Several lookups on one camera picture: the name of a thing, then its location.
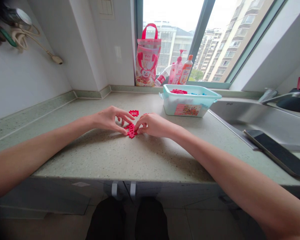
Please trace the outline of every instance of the plastic storage box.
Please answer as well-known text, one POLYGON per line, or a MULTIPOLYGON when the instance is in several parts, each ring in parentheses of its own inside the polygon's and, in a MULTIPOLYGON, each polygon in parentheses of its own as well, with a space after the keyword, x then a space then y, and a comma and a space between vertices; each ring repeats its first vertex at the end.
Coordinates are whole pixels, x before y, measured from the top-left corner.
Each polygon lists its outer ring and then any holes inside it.
POLYGON ((203 117, 210 106, 222 98, 205 87, 174 84, 163 85, 163 93, 159 93, 159 96, 163 99, 166 114, 190 117, 203 117), (188 94, 171 93, 173 89, 187 91, 188 94))

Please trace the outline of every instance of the black phone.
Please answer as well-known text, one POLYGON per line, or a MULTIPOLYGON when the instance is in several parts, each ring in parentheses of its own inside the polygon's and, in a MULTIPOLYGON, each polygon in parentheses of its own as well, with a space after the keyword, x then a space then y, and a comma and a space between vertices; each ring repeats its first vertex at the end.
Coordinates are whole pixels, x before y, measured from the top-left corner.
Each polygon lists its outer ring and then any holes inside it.
POLYGON ((248 138, 276 164, 294 177, 300 177, 300 159, 260 130, 244 130, 248 138))

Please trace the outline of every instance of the black pants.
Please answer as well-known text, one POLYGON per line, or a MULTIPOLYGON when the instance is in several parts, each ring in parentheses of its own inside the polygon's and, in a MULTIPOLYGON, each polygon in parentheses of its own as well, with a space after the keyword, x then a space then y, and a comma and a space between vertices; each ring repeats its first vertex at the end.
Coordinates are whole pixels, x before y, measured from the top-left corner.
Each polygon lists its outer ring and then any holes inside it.
MULTIPOLYGON (((121 201, 109 197, 100 202, 94 211, 86 240, 124 239, 126 213, 121 201)), ((167 217, 162 204, 151 197, 141 199, 138 209, 136 240, 169 240, 167 217)))

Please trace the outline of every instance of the pink gift bag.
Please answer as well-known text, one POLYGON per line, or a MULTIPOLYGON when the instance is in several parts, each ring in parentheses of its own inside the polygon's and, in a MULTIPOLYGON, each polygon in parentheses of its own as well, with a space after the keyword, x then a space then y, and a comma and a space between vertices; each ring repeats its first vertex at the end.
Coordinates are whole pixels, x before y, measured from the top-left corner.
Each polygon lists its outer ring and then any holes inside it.
POLYGON ((142 39, 138 39, 137 42, 136 86, 154 87, 161 50, 161 39, 158 39, 157 26, 154 23, 149 23, 142 32, 142 39), (154 39, 146 39, 148 26, 156 29, 154 39))

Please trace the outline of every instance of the white wall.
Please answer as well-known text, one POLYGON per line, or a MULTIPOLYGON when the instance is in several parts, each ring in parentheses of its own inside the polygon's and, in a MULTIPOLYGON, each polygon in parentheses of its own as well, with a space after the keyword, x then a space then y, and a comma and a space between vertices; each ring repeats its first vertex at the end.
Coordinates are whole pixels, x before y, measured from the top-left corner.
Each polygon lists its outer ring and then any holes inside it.
POLYGON ((300 77, 300 66, 277 88, 280 94, 289 92, 297 87, 298 77, 300 77))
POLYGON ((98 89, 69 0, 28 0, 28 2, 51 47, 63 59, 62 67, 72 88, 101 90, 98 89))
MULTIPOLYGON (((23 9, 41 31, 37 39, 51 49, 26 0, 10 2, 11 7, 23 9)), ((0 118, 23 110, 71 90, 62 70, 34 41, 29 50, 18 50, 7 42, 0 46, 0 118)))
POLYGON ((288 0, 230 90, 277 88, 300 65, 300 0, 288 0))
POLYGON ((70 0, 72 11, 74 13, 83 46, 88 56, 89 64, 97 83, 98 90, 108 85, 107 76, 103 66, 100 46, 94 28, 92 13, 88 0, 70 0))
POLYGON ((89 2, 109 84, 134 86, 133 1, 113 0, 115 20, 100 19, 97 1, 89 2))

